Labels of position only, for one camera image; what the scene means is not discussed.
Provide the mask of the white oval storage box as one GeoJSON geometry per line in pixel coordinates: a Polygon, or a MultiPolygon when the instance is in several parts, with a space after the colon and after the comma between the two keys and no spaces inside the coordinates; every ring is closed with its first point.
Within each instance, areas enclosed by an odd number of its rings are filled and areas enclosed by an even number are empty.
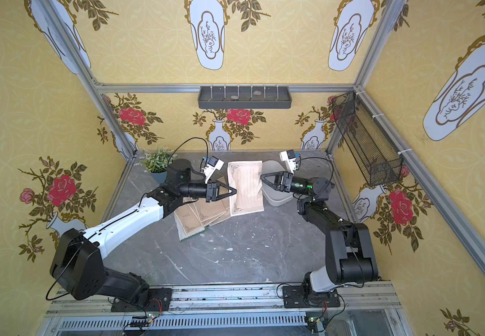
{"type": "MultiPolygon", "coordinates": [[[[262,174],[284,172],[285,168],[277,161],[268,160],[262,163],[262,174]]],[[[280,192],[262,183],[263,196],[267,202],[274,207],[279,207],[293,200],[293,193],[280,192]]]]}

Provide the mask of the pink lined stationery paper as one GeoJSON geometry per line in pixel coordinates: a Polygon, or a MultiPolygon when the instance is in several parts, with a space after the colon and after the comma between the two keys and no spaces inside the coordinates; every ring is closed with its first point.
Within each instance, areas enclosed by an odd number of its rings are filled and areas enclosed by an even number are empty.
{"type": "Polygon", "coordinates": [[[189,234],[196,229],[204,228],[201,225],[198,217],[193,213],[188,205],[185,205],[184,207],[180,207],[175,210],[174,215],[175,218],[178,218],[182,223],[186,234],[189,234]]]}
{"type": "Polygon", "coordinates": [[[229,186],[236,189],[236,194],[229,198],[231,216],[264,211],[262,161],[230,162],[227,174],[229,186]]]}
{"type": "Polygon", "coordinates": [[[228,200],[206,202],[200,199],[191,204],[191,208],[202,227],[219,224],[231,217],[228,200]]]}

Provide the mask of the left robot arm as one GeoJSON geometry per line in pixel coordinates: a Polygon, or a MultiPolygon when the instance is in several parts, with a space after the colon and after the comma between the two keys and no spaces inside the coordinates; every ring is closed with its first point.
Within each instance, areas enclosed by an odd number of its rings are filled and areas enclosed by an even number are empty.
{"type": "Polygon", "coordinates": [[[195,170],[189,160],[176,159],[168,166],[165,181],[130,209],[96,227],[71,228],[63,233],[49,269],[55,282],[76,300],[105,295],[145,308],[151,300],[150,285],[137,274],[105,267],[103,261],[134,234],[190,200],[216,202],[237,193],[235,188],[211,181],[205,174],[193,180],[192,174],[195,170]]]}

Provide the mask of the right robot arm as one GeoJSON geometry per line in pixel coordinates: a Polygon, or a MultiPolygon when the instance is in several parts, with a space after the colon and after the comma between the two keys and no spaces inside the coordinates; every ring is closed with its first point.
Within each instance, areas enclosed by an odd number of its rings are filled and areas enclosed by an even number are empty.
{"type": "Polygon", "coordinates": [[[325,235],[325,265],[305,276],[310,293],[331,292],[342,286],[363,287],[379,277],[369,229],[363,223],[352,223],[327,207],[333,189],[328,179],[304,179],[290,172],[262,174],[264,184],[284,193],[294,193],[297,213],[325,235]]]}

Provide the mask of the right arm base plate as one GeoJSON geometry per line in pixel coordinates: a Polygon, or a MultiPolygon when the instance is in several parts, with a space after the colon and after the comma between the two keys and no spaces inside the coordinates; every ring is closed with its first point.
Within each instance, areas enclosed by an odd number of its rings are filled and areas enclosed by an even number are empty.
{"type": "Polygon", "coordinates": [[[305,308],[328,308],[340,307],[338,296],[330,292],[317,293],[309,285],[282,285],[280,287],[284,308],[305,309],[305,308]]]}

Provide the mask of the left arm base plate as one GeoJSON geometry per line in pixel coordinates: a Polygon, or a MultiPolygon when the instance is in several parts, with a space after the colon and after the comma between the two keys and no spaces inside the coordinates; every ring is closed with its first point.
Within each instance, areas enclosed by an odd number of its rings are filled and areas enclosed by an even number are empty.
{"type": "Polygon", "coordinates": [[[172,299],[172,288],[150,288],[141,292],[136,298],[115,298],[111,312],[167,312],[172,299]]]}

